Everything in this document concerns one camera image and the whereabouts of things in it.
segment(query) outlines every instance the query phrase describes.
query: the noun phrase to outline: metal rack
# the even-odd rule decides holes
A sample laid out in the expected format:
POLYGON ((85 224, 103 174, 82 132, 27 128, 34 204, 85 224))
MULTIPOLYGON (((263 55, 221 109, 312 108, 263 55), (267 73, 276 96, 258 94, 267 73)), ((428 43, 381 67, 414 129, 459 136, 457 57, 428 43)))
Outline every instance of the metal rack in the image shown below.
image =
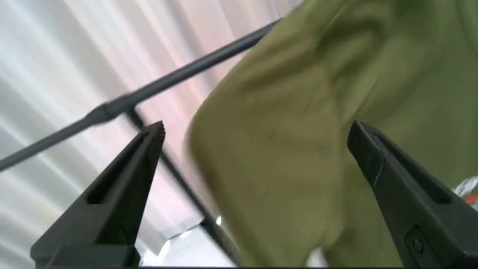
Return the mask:
MULTIPOLYGON (((60 131, 55 132, 54 134, 51 134, 48 137, 45 137, 42 140, 39 140, 36 143, 33 143, 30 146, 27 146, 24 149, 21 149, 20 151, 0 160, 0 172, 5 171, 10 167, 35 156, 43 150, 46 150, 51 146, 54 146, 72 137, 73 135, 88 129, 91 126, 96 126, 114 120, 123 113, 126 114, 128 120, 135 126, 136 130, 140 132, 142 129, 144 129, 145 123, 143 117, 135 109, 136 105, 184 80, 191 78, 202 71, 215 66, 216 64, 219 64, 241 52, 246 51, 247 49, 250 49, 265 34, 267 34, 277 22, 278 20, 216 50, 215 52, 195 60, 194 62, 179 68, 174 72, 171 72, 170 74, 140 88, 139 90, 97 106, 81 120, 76 121, 60 131)), ((190 201, 204 216, 204 220, 200 223, 200 225, 211 236, 211 238, 215 240, 223 250, 225 250, 224 246, 222 246, 220 243, 220 239, 214 233, 214 226, 216 225, 215 219, 208 213, 205 206, 189 188, 178 168, 176 165, 174 165, 173 161, 169 157, 168 153, 163 151, 160 160, 187 194, 190 201)))

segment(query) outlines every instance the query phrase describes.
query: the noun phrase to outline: horizontal black bar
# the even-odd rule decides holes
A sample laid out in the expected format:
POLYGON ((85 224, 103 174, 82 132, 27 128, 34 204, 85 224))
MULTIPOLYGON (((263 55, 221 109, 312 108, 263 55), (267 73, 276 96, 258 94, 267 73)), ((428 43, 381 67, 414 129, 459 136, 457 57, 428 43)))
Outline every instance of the horizontal black bar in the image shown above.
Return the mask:
POLYGON ((157 81, 154 81, 151 84, 134 91, 133 93, 120 96, 111 100, 110 102, 99 105, 85 118, 2 159, 0 161, 0 172, 72 137, 73 135, 78 134, 79 132, 84 131, 85 129, 88 129, 91 126, 113 120, 120 114, 130 111, 137 104, 154 96, 155 94, 158 94, 199 72, 202 72, 224 60, 229 59, 234 55, 251 48, 265 34, 267 34, 276 23, 277 22, 273 22, 269 25, 266 25, 265 27, 260 28, 257 31, 254 31, 251 34, 248 34, 245 37, 242 37, 239 40, 236 40, 233 43, 230 43, 227 46, 224 46, 221 49, 218 49, 217 51, 212 52, 211 54, 208 54, 185 67, 171 72, 163 78, 160 78, 157 81))

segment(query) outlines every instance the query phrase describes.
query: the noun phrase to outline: white curtain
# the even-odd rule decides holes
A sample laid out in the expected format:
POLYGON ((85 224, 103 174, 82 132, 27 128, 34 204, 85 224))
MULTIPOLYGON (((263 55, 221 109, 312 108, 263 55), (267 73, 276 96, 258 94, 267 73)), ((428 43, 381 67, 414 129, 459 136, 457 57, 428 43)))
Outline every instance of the white curtain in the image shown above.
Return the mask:
MULTIPOLYGON (((299 0, 0 1, 0 158, 284 16, 299 0)), ((163 120, 181 172, 191 117, 240 56, 139 105, 163 120)), ((136 131, 124 117, 0 174, 0 268, 32 268, 30 246, 136 131)), ((160 165, 137 247, 159 253, 201 217, 160 165)))

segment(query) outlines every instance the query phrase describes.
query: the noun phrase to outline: olive green shirt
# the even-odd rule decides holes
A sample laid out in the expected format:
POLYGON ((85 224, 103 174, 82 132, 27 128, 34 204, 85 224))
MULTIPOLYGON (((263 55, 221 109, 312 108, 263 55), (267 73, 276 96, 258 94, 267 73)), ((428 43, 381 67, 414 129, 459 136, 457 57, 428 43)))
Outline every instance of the olive green shirt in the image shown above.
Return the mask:
POLYGON ((347 134, 378 128, 449 188, 478 174, 475 3, 304 1, 220 82, 189 148, 240 265, 401 265, 347 134))

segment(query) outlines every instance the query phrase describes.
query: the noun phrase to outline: green cloth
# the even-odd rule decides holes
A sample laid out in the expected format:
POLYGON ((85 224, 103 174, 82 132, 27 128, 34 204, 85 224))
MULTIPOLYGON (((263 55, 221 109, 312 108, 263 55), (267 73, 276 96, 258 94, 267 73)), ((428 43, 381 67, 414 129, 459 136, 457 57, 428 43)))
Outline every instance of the green cloth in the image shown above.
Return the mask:
POLYGON ((401 265, 347 134, 377 127, 450 188, 477 174, 474 3, 304 1, 220 82, 189 149, 240 265, 401 265))

